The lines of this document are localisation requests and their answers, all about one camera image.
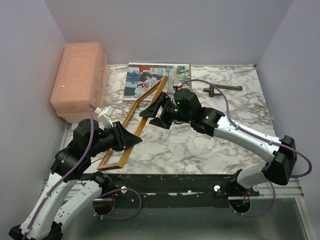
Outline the brown wooden picture frame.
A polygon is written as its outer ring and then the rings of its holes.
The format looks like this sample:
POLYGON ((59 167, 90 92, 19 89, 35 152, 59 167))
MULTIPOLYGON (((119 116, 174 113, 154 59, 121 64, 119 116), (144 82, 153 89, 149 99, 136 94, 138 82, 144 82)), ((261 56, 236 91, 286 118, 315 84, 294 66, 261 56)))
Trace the brown wooden picture frame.
MULTIPOLYGON (((123 126, 126 127, 132 118, 132 116, 135 113, 136 108, 139 106, 139 103, 141 103, 143 100, 145 100, 149 95, 151 95, 154 92, 153 98, 150 100, 149 105, 153 104, 155 100, 160 96, 160 94, 163 92, 163 89, 165 85, 167 84, 168 77, 164 76, 161 78, 159 82, 157 82, 153 87, 151 87, 149 90, 147 90, 142 96, 140 96, 132 105, 130 111, 128 112, 126 118, 124 119, 123 126)), ((135 129, 134 135, 136 137, 139 137, 147 123, 148 118, 142 117, 138 126, 135 129)), ((107 171, 107 170, 117 170, 117 169, 123 169, 125 164, 127 163, 131 153, 133 151, 133 147, 126 149, 120 160, 115 163, 108 163, 109 158, 111 157, 113 150, 109 150, 108 153, 105 154, 99 165, 97 166, 97 170, 99 171, 107 171)))

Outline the photo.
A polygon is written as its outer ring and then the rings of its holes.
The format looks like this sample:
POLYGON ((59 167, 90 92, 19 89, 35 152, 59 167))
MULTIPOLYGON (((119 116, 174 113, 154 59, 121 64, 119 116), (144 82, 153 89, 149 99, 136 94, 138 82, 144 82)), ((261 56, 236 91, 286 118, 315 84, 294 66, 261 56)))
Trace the photo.
POLYGON ((123 100, 137 100, 164 76, 167 76, 168 80, 163 91, 172 97, 174 86, 191 79, 191 67, 189 64, 130 63, 127 68, 123 100))

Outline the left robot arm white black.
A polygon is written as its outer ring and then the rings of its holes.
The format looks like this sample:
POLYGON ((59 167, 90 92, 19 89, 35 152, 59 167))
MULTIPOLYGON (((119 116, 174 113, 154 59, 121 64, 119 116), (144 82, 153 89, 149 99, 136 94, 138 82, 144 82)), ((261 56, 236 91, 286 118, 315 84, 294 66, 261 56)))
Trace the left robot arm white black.
POLYGON ((120 152, 142 142, 119 121, 101 129, 96 120, 84 119, 73 131, 73 139, 55 155, 46 186, 27 219, 9 231, 14 240, 60 240, 71 220, 97 197, 107 197, 112 178, 93 173, 70 200, 66 196, 90 167, 91 159, 109 149, 120 152))

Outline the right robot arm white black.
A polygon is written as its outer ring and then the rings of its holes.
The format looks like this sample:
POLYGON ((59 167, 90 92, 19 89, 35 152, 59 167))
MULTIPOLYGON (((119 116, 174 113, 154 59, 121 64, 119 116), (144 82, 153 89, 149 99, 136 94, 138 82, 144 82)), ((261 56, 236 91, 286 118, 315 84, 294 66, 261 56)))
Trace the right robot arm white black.
POLYGON ((174 121, 189 123, 198 133, 227 140, 259 156, 263 161, 252 167, 239 169, 228 184, 228 191, 241 196, 254 185, 271 182, 280 186, 288 184, 297 161, 295 141, 263 133, 230 122, 223 112, 201 105, 197 95, 189 89, 177 90, 173 98, 165 92, 145 110, 140 117, 150 118, 150 124, 169 129, 174 121))

